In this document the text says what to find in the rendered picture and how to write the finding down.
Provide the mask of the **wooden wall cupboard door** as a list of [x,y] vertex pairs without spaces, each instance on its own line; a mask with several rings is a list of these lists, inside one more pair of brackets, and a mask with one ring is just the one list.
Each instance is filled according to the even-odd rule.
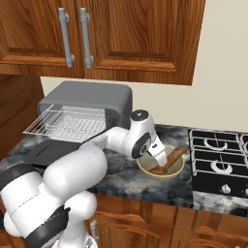
[[87,23],[91,79],[190,85],[205,0],[77,0]]
[[[65,61],[58,9],[67,22],[72,68]],[[0,74],[80,78],[76,0],[0,0]]]

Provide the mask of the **black gas hob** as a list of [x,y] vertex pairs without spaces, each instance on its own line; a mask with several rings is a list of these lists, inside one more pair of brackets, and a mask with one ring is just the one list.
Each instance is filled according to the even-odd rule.
[[[248,134],[189,129],[193,190],[248,199]],[[229,194],[222,191],[228,184]]]

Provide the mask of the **wooden base cupboard door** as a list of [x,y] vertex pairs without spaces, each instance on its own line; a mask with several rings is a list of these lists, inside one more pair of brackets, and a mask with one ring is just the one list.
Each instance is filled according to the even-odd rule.
[[178,207],[170,248],[248,248],[248,217]]
[[159,248],[160,235],[151,231],[140,217],[128,214],[96,214],[86,221],[91,234],[90,223],[96,220],[96,234],[99,236],[99,248]]

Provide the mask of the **cream yellow bowl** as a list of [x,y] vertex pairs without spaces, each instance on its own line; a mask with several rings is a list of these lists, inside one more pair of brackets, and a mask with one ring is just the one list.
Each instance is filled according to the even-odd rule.
[[168,181],[177,177],[184,169],[184,158],[180,157],[170,168],[168,172],[162,175],[153,174],[150,170],[157,166],[156,160],[145,153],[143,156],[137,159],[137,164],[139,169],[148,177],[159,180],[159,181]]

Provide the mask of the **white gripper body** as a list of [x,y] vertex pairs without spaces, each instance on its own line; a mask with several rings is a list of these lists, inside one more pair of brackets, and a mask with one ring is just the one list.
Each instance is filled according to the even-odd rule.
[[168,162],[166,148],[163,145],[153,149],[153,157],[160,167],[163,167]]

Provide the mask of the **dark toaster oven door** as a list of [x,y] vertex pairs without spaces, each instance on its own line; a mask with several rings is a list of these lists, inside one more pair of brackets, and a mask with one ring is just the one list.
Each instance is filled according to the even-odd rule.
[[49,139],[41,142],[23,156],[23,160],[39,169],[45,169],[61,157],[76,151],[78,142]]

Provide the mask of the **tall wooden cabinet panel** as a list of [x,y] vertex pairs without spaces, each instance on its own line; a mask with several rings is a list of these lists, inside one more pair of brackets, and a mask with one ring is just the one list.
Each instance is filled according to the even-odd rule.
[[0,75],[0,161],[23,139],[43,98],[39,77]]

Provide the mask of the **grey toaster oven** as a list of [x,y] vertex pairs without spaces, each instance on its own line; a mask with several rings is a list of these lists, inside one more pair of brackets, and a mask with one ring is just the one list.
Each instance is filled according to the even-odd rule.
[[103,109],[106,124],[129,129],[133,111],[132,89],[124,84],[63,81],[38,104],[42,114],[50,106]]

